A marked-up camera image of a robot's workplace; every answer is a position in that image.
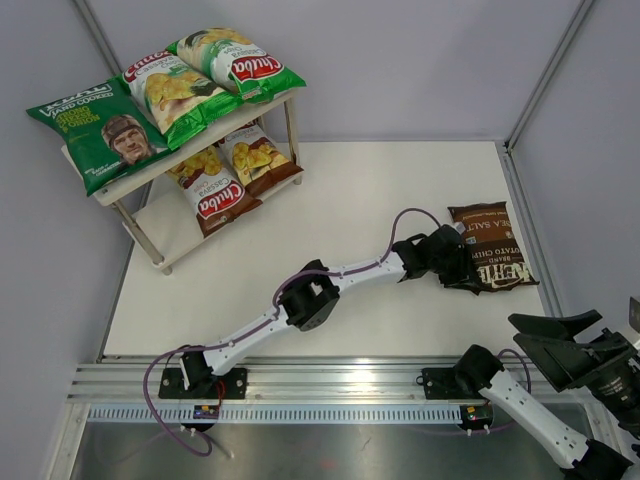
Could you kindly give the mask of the brown Kettle sea salt bag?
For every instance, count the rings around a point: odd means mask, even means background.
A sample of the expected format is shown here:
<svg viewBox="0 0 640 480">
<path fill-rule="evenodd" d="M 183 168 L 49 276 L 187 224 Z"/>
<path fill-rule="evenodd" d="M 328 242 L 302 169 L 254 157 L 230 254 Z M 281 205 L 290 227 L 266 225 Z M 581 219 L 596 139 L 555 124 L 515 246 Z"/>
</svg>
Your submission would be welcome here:
<svg viewBox="0 0 640 480">
<path fill-rule="evenodd" d="M 453 222 L 464 226 L 461 236 L 473 270 L 471 283 L 460 289 L 479 295 L 539 284 L 516 240 L 505 201 L 447 209 Z"/>
</svg>

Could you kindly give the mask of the brown Chuba barbecue chips bag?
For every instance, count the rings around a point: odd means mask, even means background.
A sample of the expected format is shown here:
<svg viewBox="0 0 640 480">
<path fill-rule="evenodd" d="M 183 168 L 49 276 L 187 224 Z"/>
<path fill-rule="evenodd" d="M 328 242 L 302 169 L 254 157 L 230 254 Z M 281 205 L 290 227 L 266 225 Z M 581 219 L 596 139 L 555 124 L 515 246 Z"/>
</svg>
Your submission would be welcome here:
<svg viewBox="0 0 640 480">
<path fill-rule="evenodd" d="M 276 147 L 256 120 L 219 139 L 216 147 L 253 197 L 303 172 Z"/>
</svg>

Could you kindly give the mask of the green Chuba chips bag large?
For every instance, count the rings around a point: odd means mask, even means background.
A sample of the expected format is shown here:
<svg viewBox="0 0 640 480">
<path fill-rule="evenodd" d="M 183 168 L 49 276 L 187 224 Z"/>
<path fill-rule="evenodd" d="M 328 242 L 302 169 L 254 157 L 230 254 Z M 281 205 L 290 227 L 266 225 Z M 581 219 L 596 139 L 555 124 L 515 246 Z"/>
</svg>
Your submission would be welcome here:
<svg viewBox="0 0 640 480">
<path fill-rule="evenodd" d="M 167 46 L 192 68 L 245 103 L 268 103 L 306 82 L 246 36 L 230 28 L 206 28 Z"/>
</svg>

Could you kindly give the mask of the green Chuba chips bag small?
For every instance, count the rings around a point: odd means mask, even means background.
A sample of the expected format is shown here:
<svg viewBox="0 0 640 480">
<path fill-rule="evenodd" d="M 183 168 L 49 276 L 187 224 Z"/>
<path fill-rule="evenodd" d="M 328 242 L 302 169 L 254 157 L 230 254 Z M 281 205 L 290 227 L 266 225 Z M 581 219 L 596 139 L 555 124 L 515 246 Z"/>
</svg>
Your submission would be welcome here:
<svg viewBox="0 0 640 480">
<path fill-rule="evenodd" d="M 118 80 L 151 115 L 173 151 L 243 104 L 238 95 L 167 50 L 136 61 Z"/>
</svg>

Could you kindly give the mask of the green Real hand cooked bag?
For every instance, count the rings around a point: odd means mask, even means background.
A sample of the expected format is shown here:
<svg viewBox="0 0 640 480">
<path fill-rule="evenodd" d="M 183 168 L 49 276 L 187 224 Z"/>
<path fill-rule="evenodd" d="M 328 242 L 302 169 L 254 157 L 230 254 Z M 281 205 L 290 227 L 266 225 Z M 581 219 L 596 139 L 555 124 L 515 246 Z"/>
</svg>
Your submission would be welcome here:
<svg viewBox="0 0 640 480">
<path fill-rule="evenodd" d="M 171 153 L 115 77 L 26 113 L 64 140 L 87 195 Z"/>
</svg>

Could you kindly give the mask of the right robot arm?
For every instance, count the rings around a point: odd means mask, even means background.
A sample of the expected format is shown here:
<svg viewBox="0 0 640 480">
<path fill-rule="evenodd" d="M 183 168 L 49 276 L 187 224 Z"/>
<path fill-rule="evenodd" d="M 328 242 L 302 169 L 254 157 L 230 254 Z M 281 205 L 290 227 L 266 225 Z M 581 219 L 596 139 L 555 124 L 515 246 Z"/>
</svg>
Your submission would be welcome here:
<svg viewBox="0 0 640 480">
<path fill-rule="evenodd" d="M 517 345 L 556 392 L 586 388 L 619 427 L 639 435 L 639 328 L 576 337 L 601 320 L 596 310 L 571 317 L 512 314 Z M 454 367 L 456 389 L 504 410 L 550 455 L 567 479 L 636 479 L 639 466 L 603 442 L 561 422 L 527 392 L 488 349 L 474 344 Z"/>
</svg>

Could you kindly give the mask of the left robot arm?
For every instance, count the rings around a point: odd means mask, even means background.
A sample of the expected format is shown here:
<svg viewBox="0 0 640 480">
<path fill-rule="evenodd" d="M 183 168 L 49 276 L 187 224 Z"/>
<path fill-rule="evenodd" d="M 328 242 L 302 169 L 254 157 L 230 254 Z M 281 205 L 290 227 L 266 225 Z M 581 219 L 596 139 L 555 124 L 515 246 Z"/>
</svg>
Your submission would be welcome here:
<svg viewBox="0 0 640 480">
<path fill-rule="evenodd" d="M 445 288 L 481 290 L 481 280 L 459 230 L 443 225 L 433 233 L 396 241 L 383 255 L 361 263 L 327 267 L 308 263 L 278 287 L 272 305 L 253 322 L 216 345 L 189 346 L 179 359 L 180 387 L 195 398 L 208 396 L 216 379 L 270 337 L 285 330 L 311 331 L 331 315 L 337 302 L 357 287 L 401 283 L 432 273 Z"/>
</svg>

